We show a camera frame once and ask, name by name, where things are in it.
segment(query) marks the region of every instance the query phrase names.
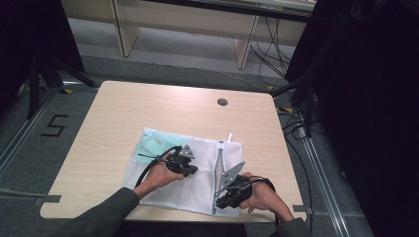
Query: circular hole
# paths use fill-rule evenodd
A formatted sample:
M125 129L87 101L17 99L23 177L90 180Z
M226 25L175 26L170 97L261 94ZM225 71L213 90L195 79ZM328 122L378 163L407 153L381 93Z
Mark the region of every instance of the circular hole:
M224 98L220 98L220 99L218 99L216 102L217 102L219 105L221 105L221 106L226 106L226 105L228 105L228 101L227 101L227 100L225 100Z

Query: wooden table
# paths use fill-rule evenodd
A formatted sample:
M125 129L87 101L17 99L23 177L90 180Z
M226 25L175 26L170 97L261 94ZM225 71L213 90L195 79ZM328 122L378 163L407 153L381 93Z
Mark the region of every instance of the wooden table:
M224 98L227 106L217 100ZM288 206L302 205L273 99L268 94L107 81L44 203L45 218L74 218L122 184L127 161L144 127L243 143L244 171L268 177ZM304 212L295 217L305 219ZM240 218L213 217L157 206L138 206L127 219L154 221L270 222L270 211L242 210Z

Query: person's left hand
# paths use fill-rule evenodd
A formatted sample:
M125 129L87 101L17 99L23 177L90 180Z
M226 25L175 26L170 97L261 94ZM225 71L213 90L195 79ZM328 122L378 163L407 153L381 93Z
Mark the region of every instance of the person's left hand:
M159 162L150 169L145 180L133 191L140 198L144 198L158 188L165 187L173 181L181 181L183 178L182 174L170 171L164 162Z

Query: hand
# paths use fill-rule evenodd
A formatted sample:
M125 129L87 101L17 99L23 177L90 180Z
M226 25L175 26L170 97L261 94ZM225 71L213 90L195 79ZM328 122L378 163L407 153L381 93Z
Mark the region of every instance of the hand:
M133 191L139 198L144 198L158 188L165 187L173 181L181 181L183 178L182 174L170 171L164 162L159 162L150 169L145 180Z
M253 175L249 172L243 174L250 178ZM247 212L252 213L254 209L270 210L274 212L281 222L293 220L293 215L284 201L263 182L252 184L252 196L240 204L240 208L249 208Z

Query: gray carpet floor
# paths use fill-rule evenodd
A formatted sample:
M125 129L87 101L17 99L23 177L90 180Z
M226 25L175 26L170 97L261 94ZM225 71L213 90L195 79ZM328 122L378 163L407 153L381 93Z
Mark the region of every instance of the gray carpet floor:
M226 77L220 73L158 66L151 63L120 61L94 56L83 56L83 62L87 74L97 82L112 79L224 90L267 92L267 84L262 82L258 75L230 73L234 77L253 83L251 84ZM61 76L64 80L72 80L65 73L61 73ZM266 77L266 80L271 80L272 83L278 83L279 85L285 84L285 82L278 81L275 78ZM88 90L84 85L76 85L72 88L74 89L72 93L58 93L50 101L41 119L26 140L24 147L10 164L7 171L0 177L0 188L36 194L48 193L70 149L72 141L96 96L95 91ZM11 105L8 113L0 118L0 152L5 149L20 125L25 121L28 111L28 94L29 92L25 90L23 95ZM276 106L289 107L289 99L292 94L293 92L288 92L277 98L275 100ZM58 137L41 136L42 133L56 132L56 128L47 127L54 115L68 116L68 118L57 118L57 121L64 125L65 129ZM281 125L285 126L289 122L290 117L280 116L280 120ZM315 130L313 142L338 204L343 211L351 236L373 236L351 187L339 175L339 162L333 153L332 147L329 145L327 133L322 130L320 123L315 124L313 129ZM296 179L306 207L309 207L309 197L311 196L312 198L312 209L314 211L312 235L336 236L303 144L299 139L295 139L290 135L289 140L300 156L298 158L289 146ZM301 163L305 166L308 181ZM307 226L310 225L309 218L306 220ZM67 221L41 218L40 207L34 205L33 198L0 197L0 236L48 236ZM274 231L273 223L245 224L245 227L249 237L269 236Z

